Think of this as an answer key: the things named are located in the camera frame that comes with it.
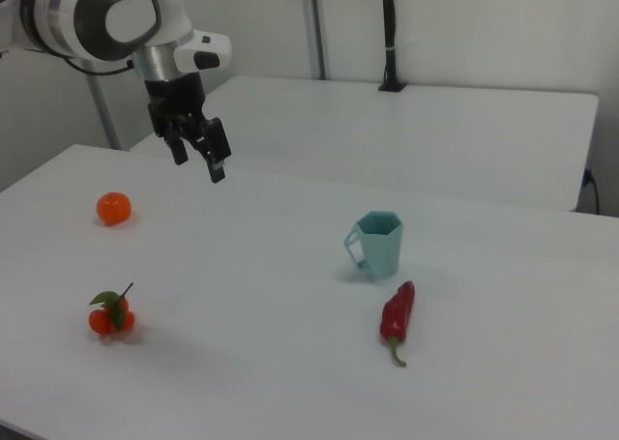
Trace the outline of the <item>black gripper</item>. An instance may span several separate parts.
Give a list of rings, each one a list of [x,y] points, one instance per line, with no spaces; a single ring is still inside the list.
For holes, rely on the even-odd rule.
[[[174,162],[181,165],[188,160],[183,140],[188,141],[205,160],[211,181],[214,184],[222,181],[230,145],[221,120],[209,120],[203,114],[206,94],[200,74],[146,80],[145,87],[155,135],[165,141]]]

